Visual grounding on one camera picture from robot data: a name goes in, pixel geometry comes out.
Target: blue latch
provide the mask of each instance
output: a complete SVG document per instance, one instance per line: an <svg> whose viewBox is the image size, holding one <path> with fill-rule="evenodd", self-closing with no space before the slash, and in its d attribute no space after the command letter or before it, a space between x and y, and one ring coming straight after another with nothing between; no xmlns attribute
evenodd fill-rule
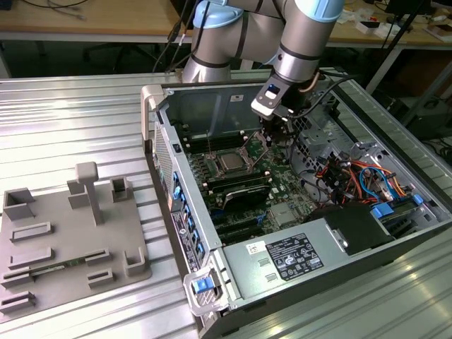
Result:
<svg viewBox="0 0 452 339"><path fill-rule="evenodd" d="M196 248L198 249L198 254L202 259L204 257L204 247L203 247L202 243L199 243Z"/></svg>
<svg viewBox="0 0 452 339"><path fill-rule="evenodd" d="M176 186L176 188L174 189L174 192L172 194L172 197L173 197L173 199L179 199L180 196L181 196L181 187Z"/></svg>
<svg viewBox="0 0 452 339"><path fill-rule="evenodd" d="M196 242L198 242L198 240L199 240L199 234L198 234L198 231L197 230L194 230L193 231L193 242L196 244Z"/></svg>
<svg viewBox="0 0 452 339"><path fill-rule="evenodd" d="M419 194L415 194L414 196L412 196L412 199L415 201L417 205L422 205L424 203L424 199Z"/></svg>
<svg viewBox="0 0 452 339"><path fill-rule="evenodd" d="M191 217L189 218L188 224L189 224L189 231L193 232L193 230L195 228L195 222L193 221L193 219Z"/></svg>
<svg viewBox="0 0 452 339"><path fill-rule="evenodd" d="M374 206L374 208L372 208L372 213L378 219L381 219L386 215L394 213L394 210L389 206L388 203L379 203L378 205Z"/></svg>
<svg viewBox="0 0 452 339"><path fill-rule="evenodd" d="M207 292L209 290L213 290L215 285L213 284L213 280L211 277L207 277L204 279L200 279L197 281L193 281L193 288L196 294Z"/></svg>

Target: motherboard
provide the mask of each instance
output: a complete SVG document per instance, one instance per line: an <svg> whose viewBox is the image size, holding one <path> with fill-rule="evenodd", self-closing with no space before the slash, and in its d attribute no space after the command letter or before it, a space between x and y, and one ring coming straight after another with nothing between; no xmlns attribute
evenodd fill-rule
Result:
<svg viewBox="0 0 452 339"><path fill-rule="evenodd" d="M186 155L223 244L303 223L316 208L287 161L261 132L192 140Z"/></svg>

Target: metal workbench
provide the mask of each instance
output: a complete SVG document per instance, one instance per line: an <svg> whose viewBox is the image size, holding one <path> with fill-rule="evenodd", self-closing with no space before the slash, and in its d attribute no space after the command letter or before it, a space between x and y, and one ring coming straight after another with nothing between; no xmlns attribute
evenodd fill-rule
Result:
<svg viewBox="0 0 452 339"><path fill-rule="evenodd" d="M235 73L250 78L259 73ZM66 189L77 162L98 163L101 180L126 175L148 245L146 281L0 325L2 338L197 338L161 211L141 149L139 93L172 76L90 76L0 83L0 192ZM404 133L354 83L342 86L425 172L452 195L450 169ZM343 105L341 120L361 141L371 138ZM230 338L450 338L452 231L395 263L279 311Z"/></svg>

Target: warning label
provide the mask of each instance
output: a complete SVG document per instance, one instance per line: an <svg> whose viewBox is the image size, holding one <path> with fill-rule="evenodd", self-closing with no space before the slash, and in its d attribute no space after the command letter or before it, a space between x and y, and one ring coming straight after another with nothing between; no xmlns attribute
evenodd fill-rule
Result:
<svg viewBox="0 0 452 339"><path fill-rule="evenodd" d="M323 267L305 233L266 245L283 280L291 280Z"/></svg>

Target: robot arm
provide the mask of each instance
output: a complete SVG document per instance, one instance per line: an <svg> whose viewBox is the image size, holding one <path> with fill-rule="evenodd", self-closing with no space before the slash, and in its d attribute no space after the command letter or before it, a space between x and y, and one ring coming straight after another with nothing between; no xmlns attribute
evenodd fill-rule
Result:
<svg viewBox="0 0 452 339"><path fill-rule="evenodd" d="M233 57L272 61L274 72L251 104L255 113L272 119L289 88L308 81L316 72L344 3L345 0L215 0L209 5L203 33L197 41L207 7L207 1L202 1L196 9L193 55L184 69L183 81L227 80ZM284 16L285 25L279 13Z"/></svg>

